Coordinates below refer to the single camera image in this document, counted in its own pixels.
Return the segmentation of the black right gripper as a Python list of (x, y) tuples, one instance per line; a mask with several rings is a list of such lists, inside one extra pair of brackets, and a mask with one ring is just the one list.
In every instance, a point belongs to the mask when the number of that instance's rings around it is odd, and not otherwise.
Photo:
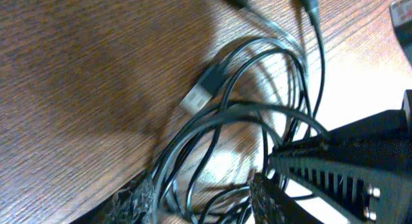
[(336, 140), (357, 139), (278, 151), (270, 155), (271, 166), (310, 189), (350, 223), (411, 223), (411, 138), (406, 137), (411, 136), (411, 90), (405, 90), (401, 109), (329, 134)]

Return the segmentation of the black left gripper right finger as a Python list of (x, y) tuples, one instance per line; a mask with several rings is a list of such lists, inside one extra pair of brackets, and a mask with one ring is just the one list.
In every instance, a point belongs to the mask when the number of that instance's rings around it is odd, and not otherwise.
[(250, 182), (251, 206), (257, 224), (321, 224), (264, 174)]

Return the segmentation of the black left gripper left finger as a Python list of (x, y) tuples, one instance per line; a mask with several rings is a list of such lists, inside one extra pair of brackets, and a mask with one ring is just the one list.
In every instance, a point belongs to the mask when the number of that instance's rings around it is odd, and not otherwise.
[(151, 175), (141, 172), (74, 224), (148, 224), (153, 210)]

